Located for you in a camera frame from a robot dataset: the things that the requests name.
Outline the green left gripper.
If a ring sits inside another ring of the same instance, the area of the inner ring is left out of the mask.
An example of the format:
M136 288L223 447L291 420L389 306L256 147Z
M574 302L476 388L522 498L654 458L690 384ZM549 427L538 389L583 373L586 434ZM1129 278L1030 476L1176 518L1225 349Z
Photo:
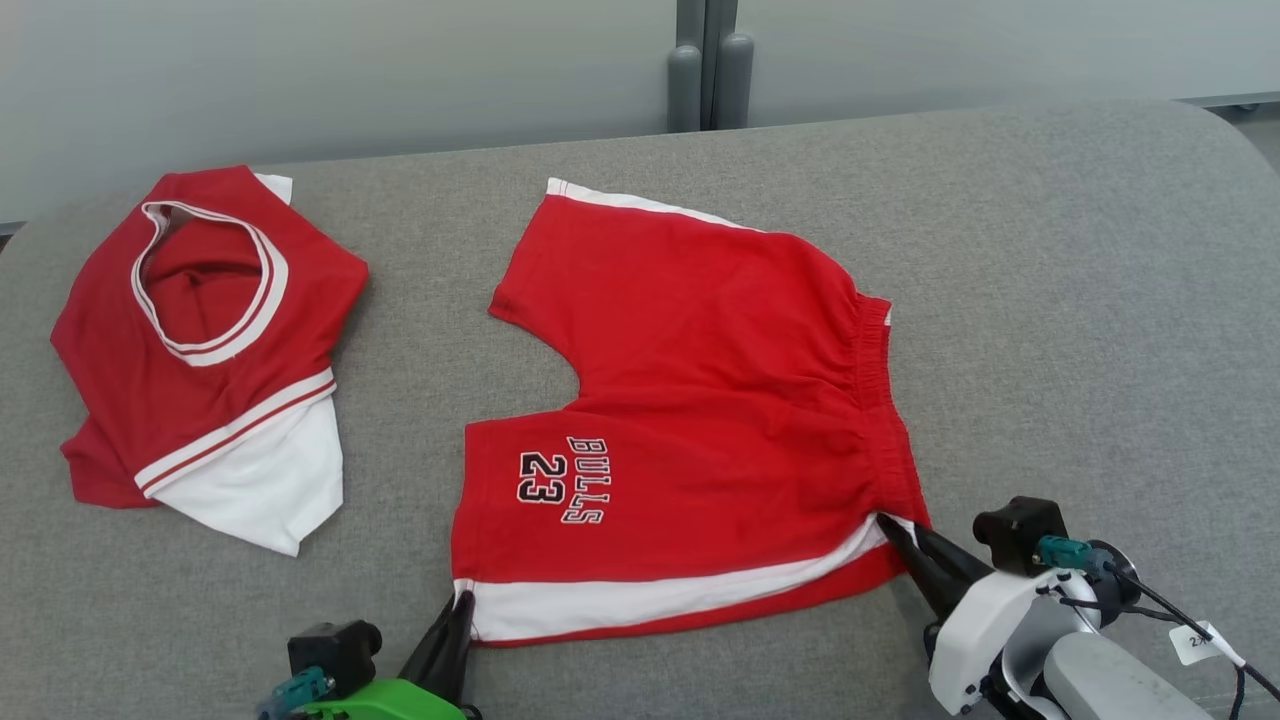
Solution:
M481 719L463 702L475 596L456 591L410 655L398 678L339 683L300 708L302 719Z

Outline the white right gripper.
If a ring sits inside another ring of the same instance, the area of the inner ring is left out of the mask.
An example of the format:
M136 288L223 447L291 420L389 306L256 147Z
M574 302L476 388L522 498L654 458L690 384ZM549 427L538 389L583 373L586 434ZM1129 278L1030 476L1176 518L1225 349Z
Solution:
M995 571L924 525L908 528L886 512L877 514L877 525L943 621L928 676L942 708L966 715L986 701L1004 717L1066 716L1032 689L1061 638L1102 626L1098 598L1082 571Z

